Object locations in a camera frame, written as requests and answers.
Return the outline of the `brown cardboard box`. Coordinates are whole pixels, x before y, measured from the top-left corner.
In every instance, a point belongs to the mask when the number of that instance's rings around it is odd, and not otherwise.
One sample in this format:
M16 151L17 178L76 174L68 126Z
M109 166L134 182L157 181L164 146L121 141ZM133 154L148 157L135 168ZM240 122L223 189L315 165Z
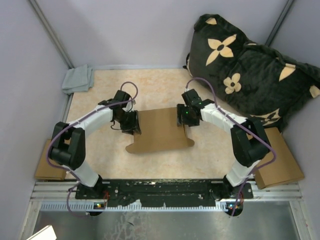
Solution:
M177 108L160 108L138 112L141 133L134 134L133 143L125 149L130 154L146 154L179 150L195 145L188 138L184 125L177 123Z

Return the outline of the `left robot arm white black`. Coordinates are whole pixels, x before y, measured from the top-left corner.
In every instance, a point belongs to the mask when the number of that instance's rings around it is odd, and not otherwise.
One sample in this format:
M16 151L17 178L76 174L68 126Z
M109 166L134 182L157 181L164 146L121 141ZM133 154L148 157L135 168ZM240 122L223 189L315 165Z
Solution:
M114 98L99 102L88 114L54 126L47 157L69 170L94 199L103 195L104 186L101 176L86 161L86 138L111 122L118 122L124 134L140 134L138 111L133 109L133 101L127 92L118 90Z

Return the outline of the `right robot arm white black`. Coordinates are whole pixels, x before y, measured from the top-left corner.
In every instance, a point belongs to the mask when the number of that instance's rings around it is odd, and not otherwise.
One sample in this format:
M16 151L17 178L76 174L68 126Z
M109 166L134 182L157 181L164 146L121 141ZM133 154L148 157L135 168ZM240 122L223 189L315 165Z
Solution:
M235 198L241 191L241 184L270 152L264 127L259 120L222 110L210 99L202 100L194 89L187 89L181 96L184 104L176 106L178 125L195 127L203 121L230 134L235 162L222 183L213 190L213 196L216 200Z

